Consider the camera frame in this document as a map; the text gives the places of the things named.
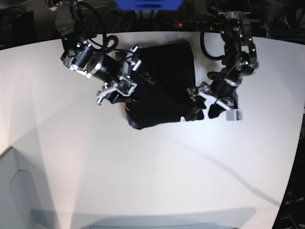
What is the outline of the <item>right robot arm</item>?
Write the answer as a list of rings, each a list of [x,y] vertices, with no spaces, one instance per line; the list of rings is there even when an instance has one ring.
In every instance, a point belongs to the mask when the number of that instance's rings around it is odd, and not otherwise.
[[[142,61],[140,46],[127,50],[118,49],[119,38],[107,35],[101,15],[90,4],[81,0],[49,0],[47,5],[56,13],[55,26],[60,33],[64,52],[61,61],[71,71],[90,79],[103,82],[97,92],[97,104],[104,99],[110,103],[135,103],[132,93],[137,83],[131,78],[138,71]],[[96,29],[89,29],[82,7],[88,9],[97,19],[102,30],[102,43],[93,39]]]

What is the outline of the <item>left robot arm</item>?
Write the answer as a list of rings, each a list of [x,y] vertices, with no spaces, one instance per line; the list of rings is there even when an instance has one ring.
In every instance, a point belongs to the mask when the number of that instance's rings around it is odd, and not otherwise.
[[[224,66],[219,72],[208,72],[210,83],[202,82],[198,87],[188,88],[190,98],[195,102],[210,102],[208,116],[217,118],[226,113],[228,121],[241,121],[243,112],[238,106],[237,88],[245,76],[252,75],[259,67],[256,46],[253,42],[251,25],[246,23],[246,12],[223,11],[220,35],[224,41],[224,55],[211,56],[204,44],[206,30],[200,32],[202,53],[210,60],[221,61]]]

